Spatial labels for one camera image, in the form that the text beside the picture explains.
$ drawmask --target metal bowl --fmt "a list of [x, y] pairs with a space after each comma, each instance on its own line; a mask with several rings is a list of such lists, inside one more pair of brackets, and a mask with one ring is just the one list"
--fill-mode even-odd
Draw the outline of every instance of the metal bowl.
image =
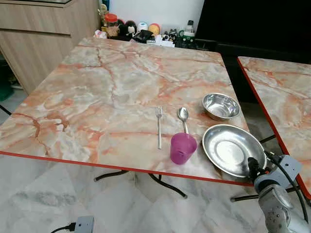
[[260, 142], [249, 132], [236, 126], [221, 124], [208, 128], [202, 144], [215, 166], [236, 177], [249, 175], [248, 157], [257, 159], [261, 168], [267, 165]]
[[233, 98], [223, 94], [207, 94], [202, 103], [209, 117], [214, 120], [229, 120], [240, 114], [239, 104]]

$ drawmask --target purple cup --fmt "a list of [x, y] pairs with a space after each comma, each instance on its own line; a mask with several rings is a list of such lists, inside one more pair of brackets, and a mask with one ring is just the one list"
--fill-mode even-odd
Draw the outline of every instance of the purple cup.
[[194, 137], [188, 133], [177, 133], [171, 139], [171, 160], [176, 164], [184, 164], [197, 147]]

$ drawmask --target metal fork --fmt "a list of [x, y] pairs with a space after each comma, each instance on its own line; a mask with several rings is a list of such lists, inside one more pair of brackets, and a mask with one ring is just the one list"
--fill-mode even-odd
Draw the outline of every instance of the metal fork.
[[162, 138], [161, 138], [161, 123], [160, 118], [162, 117], [162, 105], [158, 105], [155, 110], [157, 117], [157, 148], [162, 149]]

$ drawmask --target wall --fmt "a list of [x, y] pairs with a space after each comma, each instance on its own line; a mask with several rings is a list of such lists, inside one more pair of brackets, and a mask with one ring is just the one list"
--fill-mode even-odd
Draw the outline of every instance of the wall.
[[196, 30], [203, 3], [204, 0], [110, 0], [109, 12], [124, 22], [157, 23], [162, 32], [170, 28], [183, 29], [191, 19]]

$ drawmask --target black television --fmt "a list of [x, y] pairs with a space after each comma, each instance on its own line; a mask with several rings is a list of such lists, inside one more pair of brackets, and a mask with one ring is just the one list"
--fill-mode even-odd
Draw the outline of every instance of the black television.
[[231, 48], [236, 55], [265, 51], [273, 59], [268, 55], [273, 51], [287, 54], [284, 60], [309, 63], [311, 1], [205, 0], [196, 38], [214, 43], [216, 50]]

